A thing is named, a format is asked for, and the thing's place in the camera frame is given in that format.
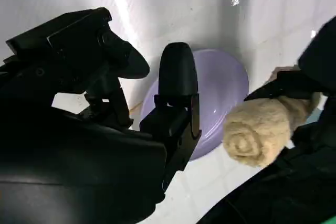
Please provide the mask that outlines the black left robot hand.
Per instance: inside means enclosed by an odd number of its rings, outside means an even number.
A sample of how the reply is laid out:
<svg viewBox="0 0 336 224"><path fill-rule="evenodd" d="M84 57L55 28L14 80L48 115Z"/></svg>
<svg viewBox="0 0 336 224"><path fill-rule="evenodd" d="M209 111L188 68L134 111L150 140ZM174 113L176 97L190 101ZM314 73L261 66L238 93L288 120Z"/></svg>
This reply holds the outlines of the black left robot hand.
<svg viewBox="0 0 336 224"><path fill-rule="evenodd" d="M335 19L224 124L228 156L260 172L200 223L335 223Z"/></svg>

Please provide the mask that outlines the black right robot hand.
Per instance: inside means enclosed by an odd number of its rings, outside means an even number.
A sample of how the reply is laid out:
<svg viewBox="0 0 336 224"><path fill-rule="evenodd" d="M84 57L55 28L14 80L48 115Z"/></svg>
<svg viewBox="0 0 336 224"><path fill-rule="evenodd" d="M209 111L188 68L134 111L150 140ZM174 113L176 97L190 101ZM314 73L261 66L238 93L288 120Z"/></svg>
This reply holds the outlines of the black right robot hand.
<svg viewBox="0 0 336 224"><path fill-rule="evenodd" d="M7 41L1 66L1 223L138 223L163 201L201 137L190 46L168 44L154 109L133 120L120 79L145 58L100 7Z"/></svg>

